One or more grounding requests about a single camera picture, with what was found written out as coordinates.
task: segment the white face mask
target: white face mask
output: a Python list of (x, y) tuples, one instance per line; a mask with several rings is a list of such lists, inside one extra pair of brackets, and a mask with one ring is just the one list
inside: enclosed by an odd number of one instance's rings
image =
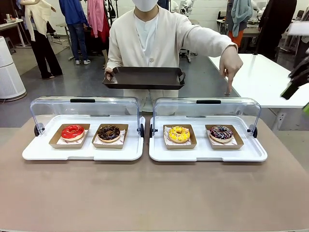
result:
[(155, 7), (158, 0), (132, 0), (135, 6), (143, 12), (150, 11)]

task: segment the orange pants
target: orange pants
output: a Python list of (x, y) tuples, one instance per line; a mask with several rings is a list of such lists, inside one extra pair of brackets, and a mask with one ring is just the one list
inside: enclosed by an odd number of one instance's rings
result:
[(228, 37), (230, 37), (231, 40), (232, 40), (232, 42), (233, 42), (233, 43), (236, 43), (238, 47), (240, 47), (241, 40), (242, 40), (242, 36), (243, 36), (243, 30), (241, 30), (241, 31), (238, 33), (238, 36), (237, 36), (237, 37), (233, 37), (233, 32), (228, 31)]

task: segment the white serving tray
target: white serving tray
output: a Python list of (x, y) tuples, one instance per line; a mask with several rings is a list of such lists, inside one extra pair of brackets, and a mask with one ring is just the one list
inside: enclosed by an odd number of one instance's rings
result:
[[(191, 124), (197, 145), (194, 149), (167, 150), (163, 125), (166, 124)], [(213, 150), (207, 138), (206, 124), (231, 124), (239, 133), (244, 145), (238, 150)], [(262, 162), (267, 159), (267, 152), (259, 141), (247, 132), (248, 126), (237, 116), (207, 116), (201, 118), (189, 118), (185, 116), (157, 116), (155, 128), (158, 132), (150, 138), (149, 155), (156, 161), (255, 161)]]
[[(90, 128), (81, 149), (54, 149), (49, 141), (62, 124), (89, 123)], [(100, 124), (128, 124), (122, 149), (95, 148), (92, 139)], [(140, 118), (145, 127), (145, 118)], [(142, 155), (144, 138), (137, 132), (136, 116), (81, 116), (59, 115), (45, 126), (45, 132), (35, 137), (23, 151), (26, 160), (137, 160)]]

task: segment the white sneaker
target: white sneaker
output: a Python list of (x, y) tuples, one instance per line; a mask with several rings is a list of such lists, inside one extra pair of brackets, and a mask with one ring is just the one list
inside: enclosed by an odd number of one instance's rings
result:
[(84, 60), (84, 65), (87, 65), (87, 64), (90, 64), (91, 61), (88, 59), (88, 60)]

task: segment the donut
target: donut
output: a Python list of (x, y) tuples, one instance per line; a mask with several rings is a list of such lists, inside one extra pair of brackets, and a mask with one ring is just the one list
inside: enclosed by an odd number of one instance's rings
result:
[(172, 127), (169, 129), (169, 139), (175, 143), (183, 144), (190, 138), (190, 131), (184, 127)]
[(115, 126), (105, 126), (98, 131), (98, 138), (106, 143), (112, 143), (120, 138), (120, 129)]
[(214, 126), (210, 129), (211, 138), (220, 143), (227, 143), (232, 140), (233, 132), (225, 126)]
[(70, 125), (62, 130), (61, 137), (66, 141), (75, 141), (83, 137), (85, 129), (79, 125)]

